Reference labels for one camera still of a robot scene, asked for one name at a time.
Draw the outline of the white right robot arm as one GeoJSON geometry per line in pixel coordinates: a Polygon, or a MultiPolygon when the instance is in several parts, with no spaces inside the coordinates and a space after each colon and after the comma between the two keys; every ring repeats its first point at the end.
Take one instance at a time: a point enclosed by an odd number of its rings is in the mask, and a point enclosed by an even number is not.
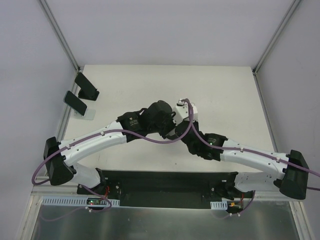
{"type": "Polygon", "coordinates": [[[202,133],[198,122],[188,127],[189,122],[181,122],[174,130],[188,151],[205,160],[236,163],[253,169],[256,172],[231,173],[231,179],[216,188],[225,198],[233,198],[236,192],[273,191],[286,197],[304,200],[307,194],[309,166],[301,152],[291,150],[289,154],[263,152],[250,149],[223,135],[202,133]]]}

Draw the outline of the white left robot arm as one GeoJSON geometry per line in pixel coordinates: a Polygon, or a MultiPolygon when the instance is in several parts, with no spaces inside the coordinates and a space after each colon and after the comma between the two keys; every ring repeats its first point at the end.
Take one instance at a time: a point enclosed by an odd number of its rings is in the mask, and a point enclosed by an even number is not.
{"type": "Polygon", "coordinates": [[[103,186],[101,170],[79,164],[81,159],[148,134],[158,133],[164,138],[176,126],[175,115],[175,110],[168,103],[159,100],[148,108],[126,112],[109,125],[73,140],[48,138],[43,158],[50,184],[59,186],[74,182],[90,189],[103,186]]]}

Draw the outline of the black smartphone with teal edge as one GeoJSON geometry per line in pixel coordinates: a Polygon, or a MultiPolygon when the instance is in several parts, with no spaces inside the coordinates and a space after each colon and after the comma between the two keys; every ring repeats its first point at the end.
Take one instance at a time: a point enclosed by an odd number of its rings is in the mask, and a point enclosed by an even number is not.
{"type": "Polygon", "coordinates": [[[71,91],[67,91],[63,102],[67,104],[69,107],[74,109],[81,116],[84,116],[87,110],[87,105],[81,101],[76,95],[74,95],[71,91]]]}

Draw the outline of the white folding phone stand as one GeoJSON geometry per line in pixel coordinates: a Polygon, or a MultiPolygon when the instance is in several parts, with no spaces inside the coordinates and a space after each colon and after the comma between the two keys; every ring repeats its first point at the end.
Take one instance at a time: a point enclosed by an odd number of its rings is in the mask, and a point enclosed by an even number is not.
{"type": "Polygon", "coordinates": [[[94,120],[95,115],[96,115],[95,109],[87,108],[84,115],[81,115],[79,112],[74,110],[73,117],[78,120],[92,121],[92,120],[94,120]]]}

